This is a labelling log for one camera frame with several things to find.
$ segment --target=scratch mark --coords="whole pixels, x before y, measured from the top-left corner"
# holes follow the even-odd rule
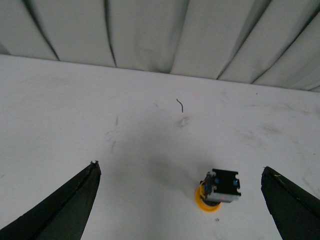
[[[304,115],[310,114],[309,111],[294,108],[286,103],[282,103],[282,104],[267,104],[267,103],[265,103],[265,104],[251,104],[249,106],[250,107],[271,108],[272,110],[277,111],[277,112],[292,111],[292,112],[302,113]]]
[[[111,153],[114,152],[114,148],[116,146],[116,140],[113,141],[112,145],[111,145]]]
[[[176,99],[176,101],[181,104],[182,112],[184,112],[184,106],[182,105],[182,103],[178,99]]]
[[[283,185],[286,185],[280,178],[278,178],[278,180],[279,180]]]

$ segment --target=white curtain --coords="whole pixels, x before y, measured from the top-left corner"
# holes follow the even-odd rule
[[[0,54],[320,92],[320,0],[1,0]]]

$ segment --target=white table surface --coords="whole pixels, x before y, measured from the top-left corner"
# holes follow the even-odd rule
[[[280,240],[261,173],[320,197],[320,94],[0,55],[0,228],[95,160],[83,240]],[[212,168],[242,196],[206,213]]]

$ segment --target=yellow cap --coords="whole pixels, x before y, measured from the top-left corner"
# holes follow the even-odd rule
[[[209,206],[209,205],[205,204],[204,201],[202,201],[202,199],[200,197],[200,193],[201,193],[201,186],[199,186],[198,189],[194,193],[195,203],[198,205],[198,207],[201,210],[208,212],[208,213],[213,213],[220,208],[221,202],[217,206]]]

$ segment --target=stain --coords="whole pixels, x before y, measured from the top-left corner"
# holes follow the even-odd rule
[[[113,131],[108,131],[106,134],[104,134],[104,139],[106,142],[110,142],[112,140],[112,136],[111,136],[112,133]]]
[[[176,126],[182,129],[184,126],[186,126],[186,125],[189,124],[188,120],[189,120],[189,117],[186,116],[186,117],[182,118],[182,120],[180,120],[180,121],[177,123]]]
[[[262,125],[262,129],[267,136],[281,134],[281,131],[276,126]]]
[[[304,115],[308,115],[308,114],[310,114],[310,112],[309,112],[309,111],[301,110],[300,112],[301,112],[301,113],[303,113]]]
[[[59,87],[67,87],[72,85],[75,80],[73,78],[59,77],[56,75],[46,75],[35,79],[36,83],[34,85],[37,89],[50,89],[55,90]]]
[[[250,229],[249,231],[250,231],[249,235],[252,236],[252,239],[256,239],[256,240],[263,240],[263,239],[265,239],[263,236],[260,236],[259,233],[256,233],[255,230]]]
[[[112,145],[111,145],[111,153],[113,153],[113,152],[114,152],[114,149],[115,149],[116,143],[117,143],[117,141],[116,141],[116,140],[114,140],[114,141],[112,142]]]
[[[216,239],[216,240],[226,240],[225,237],[219,236],[215,231],[212,233],[212,235],[214,236],[214,239]]]
[[[228,97],[228,94],[226,91],[222,91],[220,92],[220,94],[226,99],[226,100],[230,100],[230,98]]]
[[[240,141],[252,148],[259,148],[266,145],[266,143],[251,130],[243,131],[236,129],[235,131]]]

